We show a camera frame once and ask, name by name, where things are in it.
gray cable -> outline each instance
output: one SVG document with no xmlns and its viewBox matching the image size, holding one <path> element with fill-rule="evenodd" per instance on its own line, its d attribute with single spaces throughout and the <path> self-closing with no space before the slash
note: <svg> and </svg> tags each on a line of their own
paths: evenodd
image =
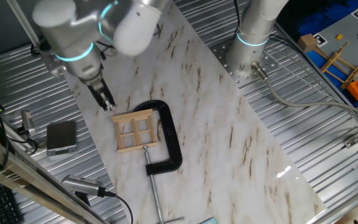
<svg viewBox="0 0 358 224">
<path fill-rule="evenodd" d="M 330 106 L 339 106 L 341 108 L 345 108 L 347 110 L 351 110 L 355 113 L 358 114 L 358 109 L 357 108 L 354 108 L 353 106 L 349 106 L 349 105 L 346 105 L 344 103 L 338 103 L 338 102 L 327 102 L 327 101 L 322 101 L 322 102 L 314 102 L 314 103 L 291 103 L 291 102 L 288 102 L 286 100 L 284 100 L 283 98 L 281 98 L 277 93 L 276 91 L 273 89 L 273 86 L 272 84 L 270 83 L 269 79 L 266 79 L 265 80 L 265 83 L 266 85 L 268 86 L 268 88 L 270 89 L 270 91 L 273 93 L 274 97 L 276 97 L 276 99 L 287 105 L 287 106 L 292 106 L 292 107 L 308 107 L 308 106 L 320 106 L 320 105 L 330 105 Z"/>
</svg>

blue box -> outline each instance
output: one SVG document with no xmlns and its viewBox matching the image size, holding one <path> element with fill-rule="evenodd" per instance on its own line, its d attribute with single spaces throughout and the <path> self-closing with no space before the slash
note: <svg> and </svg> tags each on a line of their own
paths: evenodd
<svg viewBox="0 0 358 224">
<path fill-rule="evenodd" d="M 205 222 L 200 224 L 218 224 L 218 223 L 216 222 L 215 218 L 210 218 L 209 220 L 206 220 Z"/>
</svg>

connector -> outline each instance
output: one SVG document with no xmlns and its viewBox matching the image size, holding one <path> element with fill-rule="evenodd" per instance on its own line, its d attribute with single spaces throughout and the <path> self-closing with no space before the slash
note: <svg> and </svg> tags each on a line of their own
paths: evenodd
<svg viewBox="0 0 358 224">
<path fill-rule="evenodd" d="M 266 79 L 269 78 L 265 73 L 265 71 L 263 71 L 262 68 L 259 66 L 258 63 L 256 62 L 252 63 L 251 68 L 253 69 L 253 71 L 258 73 L 258 75 L 262 78 L 263 81 L 266 81 Z"/>
</svg>

wooden frame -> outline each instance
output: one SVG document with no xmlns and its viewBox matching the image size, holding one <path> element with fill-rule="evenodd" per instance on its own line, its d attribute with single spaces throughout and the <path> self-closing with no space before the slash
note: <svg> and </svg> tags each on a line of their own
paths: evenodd
<svg viewBox="0 0 358 224">
<path fill-rule="evenodd" d="M 122 114 L 111 117 L 112 121 L 116 125 L 116 132 L 117 132 L 117 140 L 118 140 L 118 152 L 129 152 L 136 149 L 141 149 L 143 146 L 156 146 L 158 143 L 155 141 L 154 130 L 153 130 L 153 120 L 152 120 L 152 112 L 153 109 L 143 110 L 128 114 Z M 147 130 L 139 131 L 137 126 L 137 122 L 141 120 L 147 120 L 147 126 L 149 127 Z M 132 133 L 125 133 L 122 134 L 119 125 L 123 123 L 132 123 L 132 127 L 134 131 Z M 152 142 L 150 143 L 142 143 L 140 139 L 140 134 L 142 133 L 150 133 Z M 123 137 L 132 136 L 134 138 L 134 146 L 132 147 L 124 147 L 124 141 L 122 140 Z"/>
<path fill-rule="evenodd" d="M 322 57 L 324 57 L 327 60 L 327 62 L 321 67 L 321 71 L 323 73 L 326 72 L 328 75 L 330 75 L 330 76 L 334 77 L 336 80 L 340 81 L 342 83 L 342 85 L 341 85 L 342 90 L 345 90 L 347 88 L 347 86 L 349 86 L 349 84 L 353 81 L 353 79 L 355 79 L 355 77 L 358 75 L 358 66 L 355 67 L 339 57 L 339 56 L 341 56 L 343 49 L 346 47 L 346 45 L 348 43 L 349 43 L 349 41 L 347 41 L 337 52 L 335 52 L 335 54 L 331 58 L 328 58 L 327 56 L 325 56 L 324 53 L 322 51 L 320 51 L 320 49 L 318 51 L 316 51 L 318 54 L 320 54 Z M 335 64 L 336 60 L 338 60 L 338 61 L 342 62 L 343 64 L 347 65 L 348 67 L 352 68 L 353 72 L 350 75 L 347 75 L 342 69 L 340 69 Z M 347 75 L 348 76 L 347 79 L 345 81 L 343 81 L 340 78 L 338 78 L 336 75 L 334 75 L 330 71 L 328 71 L 328 68 L 331 65 L 334 65 L 335 67 L 340 69 L 341 72 L 343 72 L 345 75 Z"/>
</svg>

gray device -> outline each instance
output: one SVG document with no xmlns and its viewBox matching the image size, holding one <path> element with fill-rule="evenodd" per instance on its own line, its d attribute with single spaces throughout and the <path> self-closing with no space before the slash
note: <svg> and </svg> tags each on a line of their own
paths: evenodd
<svg viewBox="0 0 358 224">
<path fill-rule="evenodd" d="M 62 180 L 63 186 L 75 192 L 84 194 L 98 195 L 98 190 L 103 187 L 103 183 L 75 175 L 68 175 Z"/>
<path fill-rule="evenodd" d="M 47 155 L 74 153 L 77 149 L 75 121 L 47 126 Z"/>
<path fill-rule="evenodd" d="M 29 110 L 20 111 L 23 120 L 23 130 L 28 132 L 29 135 L 35 134 L 35 126 L 32 122 L 31 113 Z"/>
</svg>

